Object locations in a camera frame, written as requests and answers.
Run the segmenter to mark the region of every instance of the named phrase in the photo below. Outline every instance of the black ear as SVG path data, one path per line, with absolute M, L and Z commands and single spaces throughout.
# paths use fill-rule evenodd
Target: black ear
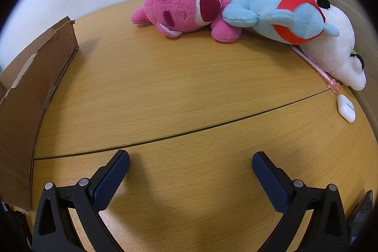
M 350 56 L 351 56 L 351 57 L 357 57 L 358 60 L 360 60 L 360 62 L 361 62 L 361 66 L 362 66 L 362 70 L 363 70 L 364 67 L 365 67 L 365 63 L 364 63 L 364 60 L 362 59 L 362 57 L 361 57 L 359 54 L 351 54 Z
M 323 8 L 323 9 L 331 8 L 331 4 L 330 4 L 329 0 L 316 0 L 316 2 L 318 3 L 318 6 Z

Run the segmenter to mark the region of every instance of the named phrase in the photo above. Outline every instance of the white stuffed toy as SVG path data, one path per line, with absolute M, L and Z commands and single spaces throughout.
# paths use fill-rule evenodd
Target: white stuffed toy
M 366 84 L 364 62 L 354 51 L 355 36 L 348 17 L 328 0 L 317 0 L 327 23 L 336 26 L 340 35 L 332 37 L 323 32 L 317 38 L 299 45 L 305 55 L 319 68 L 354 90 Z

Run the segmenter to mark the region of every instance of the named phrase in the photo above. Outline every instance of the screw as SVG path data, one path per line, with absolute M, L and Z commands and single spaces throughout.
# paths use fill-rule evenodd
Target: screw
M 298 187 L 298 188 L 303 187 L 303 182 L 299 179 L 294 180 L 293 184 L 295 187 Z
M 79 180 L 79 185 L 81 187 L 88 185 L 88 183 L 89 183 L 89 179 L 87 179 L 87 178 L 82 178 L 81 180 Z
M 52 182 L 48 182 L 48 183 L 46 183 L 46 185 L 45 185 L 45 189 L 46 190 L 49 190 L 49 189 L 51 189 L 52 188 Z
M 329 189 L 330 189 L 331 191 L 336 191 L 336 190 L 337 190 L 337 187 L 336 187 L 336 185 L 334 185 L 334 184 L 330 184 L 328 187 L 329 187 Z

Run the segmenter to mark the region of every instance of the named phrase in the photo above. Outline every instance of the stuffed toy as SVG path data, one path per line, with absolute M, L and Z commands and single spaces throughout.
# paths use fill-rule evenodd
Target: stuffed toy
M 234 42 L 241 29 L 227 24 L 222 11 L 231 0 L 145 0 L 131 15 L 133 24 L 153 23 L 159 32 L 177 38 L 206 25 L 212 37 L 220 42 Z
M 303 53 L 323 71 L 354 90 L 362 90 L 366 84 L 364 61 L 353 50 L 355 36 L 352 25 L 343 11 L 331 5 L 322 9 L 326 20 L 338 26 L 337 38 L 322 34 L 314 40 L 299 45 Z
M 362 90 L 366 84 L 364 61 L 353 50 L 354 31 L 348 17 L 328 0 L 317 0 L 317 4 L 326 21 L 336 26 L 340 35 L 333 37 L 323 33 L 299 44 L 299 48 L 323 71 L 354 90 Z
M 287 44 L 308 42 L 323 31 L 339 35 L 339 30 L 326 22 L 316 0 L 232 0 L 223 11 L 223 19 Z

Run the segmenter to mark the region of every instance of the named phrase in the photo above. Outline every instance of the plush paw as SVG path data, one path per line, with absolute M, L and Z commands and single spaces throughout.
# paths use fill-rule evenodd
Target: plush paw
M 235 9 L 232 3 L 224 9 L 222 16 L 226 23 L 235 27 L 252 27 L 258 23 L 256 13 L 247 9 Z
M 136 9 L 130 19 L 133 24 L 144 24 L 150 21 L 144 11 L 144 6 Z
M 224 23 L 224 25 L 218 25 L 217 27 L 212 27 L 211 36 L 223 43 L 231 43 L 239 39 L 241 34 L 241 28 L 234 27 Z

